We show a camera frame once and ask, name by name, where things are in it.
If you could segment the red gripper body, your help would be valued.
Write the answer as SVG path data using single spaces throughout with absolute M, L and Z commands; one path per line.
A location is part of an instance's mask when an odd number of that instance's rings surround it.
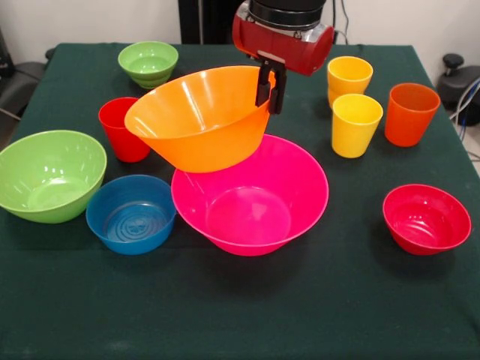
M 244 1 L 233 18 L 236 48 L 310 76 L 324 64 L 334 29 L 321 23 L 323 1 Z

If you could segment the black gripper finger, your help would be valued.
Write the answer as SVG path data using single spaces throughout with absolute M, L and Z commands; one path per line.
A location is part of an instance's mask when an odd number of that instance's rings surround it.
M 270 98 L 275 83 L 275 72 L 272 70 L 272 66 L 270 64 L 261 64 L 256 85 L 255 105 L 257 107 L 260 107 Z
M 284 93 L 287 84 L 287 71 L 285 69 L 274 71 L 275 85 L 270 93 L 269 112 L 280 114 L 284 103 Z

